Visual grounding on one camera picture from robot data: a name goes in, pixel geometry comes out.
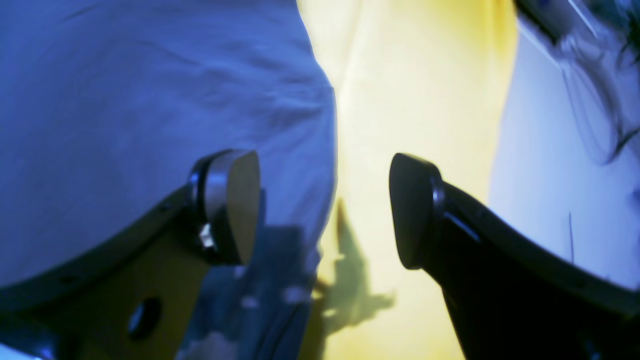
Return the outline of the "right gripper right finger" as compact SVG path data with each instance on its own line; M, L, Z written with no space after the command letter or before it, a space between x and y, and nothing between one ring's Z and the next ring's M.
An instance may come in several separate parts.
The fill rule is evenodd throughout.
M467 360L637 360L639 293L560 259L432 162L396 153L389 173L398 257L441 287Z

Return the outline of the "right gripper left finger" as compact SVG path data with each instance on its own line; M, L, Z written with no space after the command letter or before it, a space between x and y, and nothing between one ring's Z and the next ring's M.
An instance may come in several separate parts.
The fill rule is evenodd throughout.
M261 201L259 156L201 158L119 234L1 288L1 343L37 360L172 360L211 267L246 265Z

